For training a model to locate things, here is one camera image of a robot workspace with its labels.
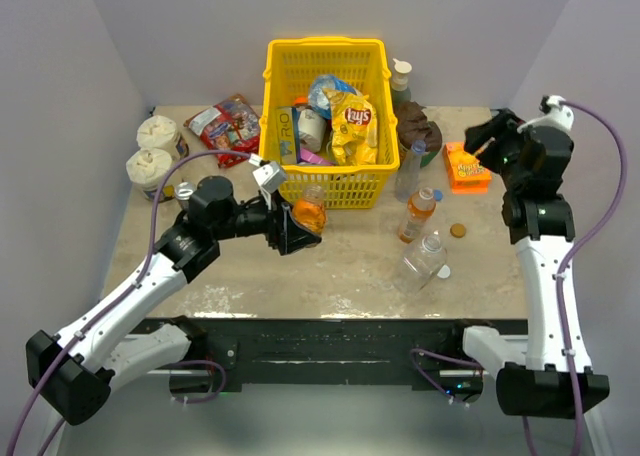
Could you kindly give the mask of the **small orange juice bottle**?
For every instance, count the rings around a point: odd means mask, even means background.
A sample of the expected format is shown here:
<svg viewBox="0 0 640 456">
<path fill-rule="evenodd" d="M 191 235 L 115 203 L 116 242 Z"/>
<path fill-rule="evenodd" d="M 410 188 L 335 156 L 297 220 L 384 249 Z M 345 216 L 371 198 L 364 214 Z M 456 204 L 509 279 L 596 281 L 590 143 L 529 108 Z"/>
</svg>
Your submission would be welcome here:
<svg viewBox="0 0 640 456">
<path fill-rule="evenodd" d="M 328 220 L 324 199 L 323 188 L 317 184 L 309 184 L 292 209 L 293 217 L 298 223 L 320 236 Z"/>
</svg>

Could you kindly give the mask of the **crushed clear plastic bottle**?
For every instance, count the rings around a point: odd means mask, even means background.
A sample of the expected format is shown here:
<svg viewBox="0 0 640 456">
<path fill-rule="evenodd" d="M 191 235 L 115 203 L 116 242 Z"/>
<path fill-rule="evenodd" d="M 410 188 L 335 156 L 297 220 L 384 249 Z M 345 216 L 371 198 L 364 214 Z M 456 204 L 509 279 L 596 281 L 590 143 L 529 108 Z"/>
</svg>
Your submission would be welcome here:
<svg viewBox="0 0 640 456">
<path fill-rule="evenodd" d="M 415 140 L 406 152 L 402 165 L 396 175 L 394 186 L 394 195 L 398 201 L 406 203 L 415 192 L 419 179 L 421 161 L 425 152 L 426 143 L 424 140 Z"/>
</svg>

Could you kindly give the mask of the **orange label tea bottle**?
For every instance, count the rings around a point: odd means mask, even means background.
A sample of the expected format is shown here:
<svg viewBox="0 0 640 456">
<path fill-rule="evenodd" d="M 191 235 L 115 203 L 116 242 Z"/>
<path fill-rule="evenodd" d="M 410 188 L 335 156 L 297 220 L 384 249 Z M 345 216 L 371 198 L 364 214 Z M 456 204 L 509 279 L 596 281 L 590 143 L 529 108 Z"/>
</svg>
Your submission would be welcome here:
<svg viewBox="0 0 640 456">
<path fill-rule="evenodd" d="M 404 243 L 414 241 L 436 209 L 435 192 L 423 187 L 410 195 L 406 213 L 398 228 L 398 237 Z"/>
</svg>

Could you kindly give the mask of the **gold bottle cap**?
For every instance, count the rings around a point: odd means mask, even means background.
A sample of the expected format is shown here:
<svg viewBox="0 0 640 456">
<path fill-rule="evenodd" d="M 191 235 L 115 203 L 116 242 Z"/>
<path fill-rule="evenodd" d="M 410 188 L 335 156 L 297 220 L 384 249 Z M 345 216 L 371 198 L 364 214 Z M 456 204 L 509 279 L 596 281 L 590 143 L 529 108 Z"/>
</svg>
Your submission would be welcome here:
<svg viewBox="0 0 640 456">
<path fill-rule="evenodd" d="M 463 224 L 456 223 L 450 227 L 450 234 L 455 238 L 463 238 L 466 235 L 466 227 Z"/>
</svg>

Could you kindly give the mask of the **plain white bottle cap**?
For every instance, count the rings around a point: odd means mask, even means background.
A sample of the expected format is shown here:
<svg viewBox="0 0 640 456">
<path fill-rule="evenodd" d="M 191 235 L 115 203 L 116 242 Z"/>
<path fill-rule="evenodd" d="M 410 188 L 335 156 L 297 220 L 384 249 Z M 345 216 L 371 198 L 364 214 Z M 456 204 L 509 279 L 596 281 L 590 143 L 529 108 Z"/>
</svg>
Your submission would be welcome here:
<svg viewBox="0 0 640 456">
<path fill-rule="evenodd" d="M 439 272 L 437 273 L 437 277 L 440 279 L 447 279 L 451 275 L 451 270 L 447 265 L 444 265 Z"/>
</svg>

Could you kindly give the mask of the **clear water bottle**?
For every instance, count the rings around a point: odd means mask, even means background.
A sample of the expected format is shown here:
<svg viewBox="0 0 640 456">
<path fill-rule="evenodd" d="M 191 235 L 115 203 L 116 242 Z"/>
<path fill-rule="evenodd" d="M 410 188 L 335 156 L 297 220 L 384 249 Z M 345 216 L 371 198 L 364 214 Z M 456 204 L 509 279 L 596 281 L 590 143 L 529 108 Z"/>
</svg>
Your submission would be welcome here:
<svg viewBox="0 0 640 456">
<path fill-rule="evenodd" d="M 412 241 L 394 273 L 394 285 L 404 294 L 421 291 L 445 266 L 447 252 L 437 232 Z"/>
</svg>

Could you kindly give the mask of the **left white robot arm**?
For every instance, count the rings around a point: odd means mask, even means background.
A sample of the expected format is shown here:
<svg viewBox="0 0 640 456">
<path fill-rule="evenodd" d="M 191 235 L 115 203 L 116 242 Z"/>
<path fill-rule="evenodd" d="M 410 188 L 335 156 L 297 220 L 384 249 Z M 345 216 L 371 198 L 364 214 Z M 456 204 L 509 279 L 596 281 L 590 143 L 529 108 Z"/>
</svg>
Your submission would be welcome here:
<svg viewBox="0 0 640 456">
<path fill-rule="evenodd" d="M 282 255 L 322 240 L 295 220 L 291 204 L 278 191 L 262 190 L 238 202 L 229 179 L 202 179 L 186 209 L 127 280 L 56 334 L 38 331 L 27 341 L 29 384 L 65 422 L 84 423 L 124 378 L 122 359 L 114 353 L 124 337 L 211 265 L 222 241 L 256 235 Z"/>
</svg>

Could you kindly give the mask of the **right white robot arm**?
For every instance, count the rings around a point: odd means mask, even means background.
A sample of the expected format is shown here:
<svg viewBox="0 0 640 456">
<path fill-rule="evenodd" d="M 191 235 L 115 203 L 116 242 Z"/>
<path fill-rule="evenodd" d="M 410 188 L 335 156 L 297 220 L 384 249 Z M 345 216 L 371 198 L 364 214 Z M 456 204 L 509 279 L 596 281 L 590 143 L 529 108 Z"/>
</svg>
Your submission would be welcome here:
<svg viewBox="0 0 640 456">
<path fill-rule="evenodd" d="M 582 340 L 569 254 L 573 212 L 559 192 L 573 121 L 560 106 L 529 122 L 501 109 L 465 132 L 465 151 L 505 187 L 502 218 L 524 277 L 528 339 L 520 352 L 497 329 L 473 325 L 446 343 L 445 355 L 459 369 L 479 363 L 495 379 L 506 415 L 576 419 L 610 392 Z"/>
</svg>

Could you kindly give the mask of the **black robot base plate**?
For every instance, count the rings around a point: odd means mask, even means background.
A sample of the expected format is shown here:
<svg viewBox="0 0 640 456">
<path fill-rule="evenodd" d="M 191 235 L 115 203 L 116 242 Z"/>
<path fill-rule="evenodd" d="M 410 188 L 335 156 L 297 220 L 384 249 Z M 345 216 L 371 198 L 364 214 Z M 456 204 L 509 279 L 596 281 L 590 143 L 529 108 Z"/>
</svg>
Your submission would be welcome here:
<svg viewBox="0 0 640 456">
<path fill-rule="evenodd" d="M 464 319 L 175 318 L 195 342 L 174 395 L 250 384 L 408 386 L 470 401 L 486 375 L 461 365 Z"/>
</svg>

